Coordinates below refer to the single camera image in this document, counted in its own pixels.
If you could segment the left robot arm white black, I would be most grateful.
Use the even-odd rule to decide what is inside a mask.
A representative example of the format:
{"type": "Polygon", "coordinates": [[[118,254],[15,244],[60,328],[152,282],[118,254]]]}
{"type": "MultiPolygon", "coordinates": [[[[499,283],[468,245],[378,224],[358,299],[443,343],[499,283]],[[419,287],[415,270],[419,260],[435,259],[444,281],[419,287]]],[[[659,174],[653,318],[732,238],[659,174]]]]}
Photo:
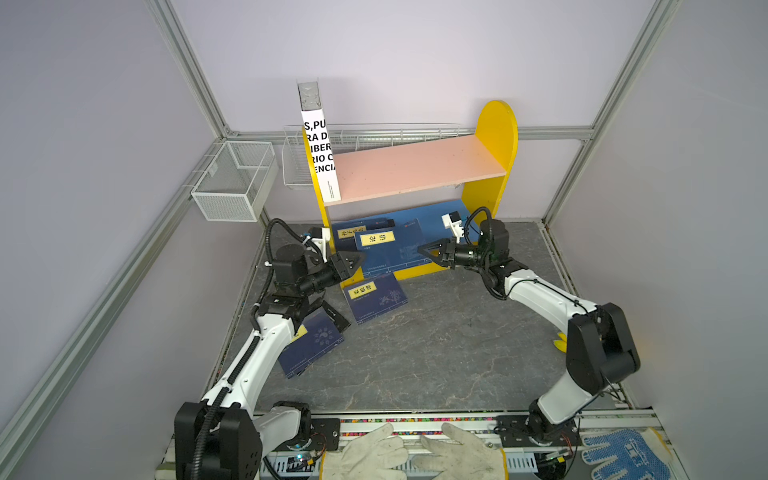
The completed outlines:
{"type": "Polygon", "coordinates": [[[251,314],[252,330],[233,363],[197,402],[184,403],[174,418],[178,479],[255,479],[263,458],[289,443],[311,439],[307,404],[281,401],[257,416],[261,391],[281,353],[313,311],[311,296],[352,278],[366,255],[337,251],[324,256],[308,236],[275,218],[292,242],[274,249],[265,240],[268,274],[251,314]]]}

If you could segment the white book black lettering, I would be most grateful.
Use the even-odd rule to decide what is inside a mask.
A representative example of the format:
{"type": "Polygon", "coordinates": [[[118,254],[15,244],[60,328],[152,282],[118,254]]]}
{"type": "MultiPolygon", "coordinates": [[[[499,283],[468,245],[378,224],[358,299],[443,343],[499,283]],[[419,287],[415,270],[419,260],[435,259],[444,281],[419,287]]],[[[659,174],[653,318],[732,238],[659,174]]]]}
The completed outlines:
{"type": "Polygon", "coordinates": [[[323,201],[338,202],[342,196],[318,82],[300,82],[297,89],[310,171],[314,174],[323,201]]]}

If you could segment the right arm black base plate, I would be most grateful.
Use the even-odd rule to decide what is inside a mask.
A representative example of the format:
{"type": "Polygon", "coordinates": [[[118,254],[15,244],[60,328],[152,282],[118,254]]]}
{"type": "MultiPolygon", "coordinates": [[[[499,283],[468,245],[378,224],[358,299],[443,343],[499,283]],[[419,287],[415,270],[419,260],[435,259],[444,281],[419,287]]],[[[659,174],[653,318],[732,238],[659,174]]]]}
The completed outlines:
{"type": "Polygon", "coordinates": [[[575,447],[580,433],[574,419],[554,425],[538,414],[500,415],[493,432],[504,448],[512,447],[575,447]]]}

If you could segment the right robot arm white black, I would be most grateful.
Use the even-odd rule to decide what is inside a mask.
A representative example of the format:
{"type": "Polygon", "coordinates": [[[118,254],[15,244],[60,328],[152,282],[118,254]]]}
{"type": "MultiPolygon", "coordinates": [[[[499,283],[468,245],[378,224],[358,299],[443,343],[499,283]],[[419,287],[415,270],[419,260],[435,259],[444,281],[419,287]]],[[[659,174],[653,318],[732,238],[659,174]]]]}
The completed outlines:
{"type": "Polygon", "coordinates": [[[576,428],[575,417],[598,396],[637,372],[641,359],[623,310],[614,303],[597,304],[544,280],[509,253],[503,222],[486,218],[477,241],[469,237],[474,214],[463,223],[456,214],[443,217],[453,231],[448,238],[418,247],[433,263],[478,273],[488,293],[499,301],[515,301],[554,325],[565,342],[565,373],[534,400],[522,431],[534,444],[546,446],[576,428]]]}

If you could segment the blue bottom book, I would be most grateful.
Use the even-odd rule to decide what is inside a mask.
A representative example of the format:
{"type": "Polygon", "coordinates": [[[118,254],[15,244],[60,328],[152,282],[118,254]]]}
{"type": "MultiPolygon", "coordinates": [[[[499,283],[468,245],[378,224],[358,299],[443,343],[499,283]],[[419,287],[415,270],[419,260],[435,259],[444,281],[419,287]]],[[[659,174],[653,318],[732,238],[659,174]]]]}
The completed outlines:
{"type": "Polygon", "coordinates": [[[442,270],[418,252],[421,246],[446,236],[446,229],[436,218],[397,223],[386,217],[374,217],[356,221],[354,227],[356,248],[365,255],[365,279],[394,274],[398,280],[405,280],[442,270]]]}

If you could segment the blue book with barcode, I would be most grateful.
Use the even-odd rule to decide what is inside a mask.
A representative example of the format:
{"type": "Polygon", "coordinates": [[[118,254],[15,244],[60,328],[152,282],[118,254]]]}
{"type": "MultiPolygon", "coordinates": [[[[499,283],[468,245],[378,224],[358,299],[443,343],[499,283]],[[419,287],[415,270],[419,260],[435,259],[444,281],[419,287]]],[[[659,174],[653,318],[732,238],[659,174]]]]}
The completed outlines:
{"type": "Polygon", "coordinates": [[[395,222],[392,219],[373,219],[367,221],[342,222],[336,225],[334,232],[338,240],[353,238],[356,233],[380,230],[386,227],[394,227],[395,222]]]}

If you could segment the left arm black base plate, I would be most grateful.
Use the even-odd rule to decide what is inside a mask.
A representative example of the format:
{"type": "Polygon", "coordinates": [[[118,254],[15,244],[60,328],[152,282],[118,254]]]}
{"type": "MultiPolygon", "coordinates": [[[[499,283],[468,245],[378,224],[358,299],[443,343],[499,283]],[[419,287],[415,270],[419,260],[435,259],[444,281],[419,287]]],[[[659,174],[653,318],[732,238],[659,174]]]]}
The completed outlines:
{"type": "Polygon", "coordinates": [[[300,423],[298,433],[274,448],[288,451],[336,451],[341,439],[341,420],[338,417],[312,418],[300,423]]]}

